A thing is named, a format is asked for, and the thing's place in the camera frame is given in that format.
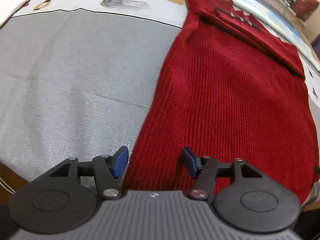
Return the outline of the red knit sweater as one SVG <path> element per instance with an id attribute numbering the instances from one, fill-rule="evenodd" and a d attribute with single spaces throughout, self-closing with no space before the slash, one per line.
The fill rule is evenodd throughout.
<path id="1" fill-rule="evenodd" d="M 187 0 L 123 190 L 190 191 L 188 147 L 241 158 L 306 201 L 318 177 L 317 131 L 297 48 L 231 0 Z"/>

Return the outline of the grey deer print bedsheet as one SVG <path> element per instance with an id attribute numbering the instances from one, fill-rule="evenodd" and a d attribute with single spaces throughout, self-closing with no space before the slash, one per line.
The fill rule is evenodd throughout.
<path id="1" fill-rule="evenodd" d="M 27 181 L 123 145 L 130 162 L 187 13 L 187 0 L 31 0 L 1 27 L 1 162 Z M 319 145 L 319 75 L 298 55 Z"/>

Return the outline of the dark red cushion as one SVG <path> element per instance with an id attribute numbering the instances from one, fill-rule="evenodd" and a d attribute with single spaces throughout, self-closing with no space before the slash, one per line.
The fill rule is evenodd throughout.
<path id="1" fill-rule="evenodd" d="M 295 12 L 296 18 L 306 21 L 318 8 L 317 0 L 296 0 L 291 9 Z"/>

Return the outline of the wooden bed frame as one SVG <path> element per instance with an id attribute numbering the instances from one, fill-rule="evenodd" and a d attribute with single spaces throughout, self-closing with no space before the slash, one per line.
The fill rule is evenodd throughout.
<path id="1" fill-rule="evenodd" d="M 28 182 L 6 167 L 0 166 L 1 174 L 1 205 L 7 205 L 13 193 L 22 188 Z"/>

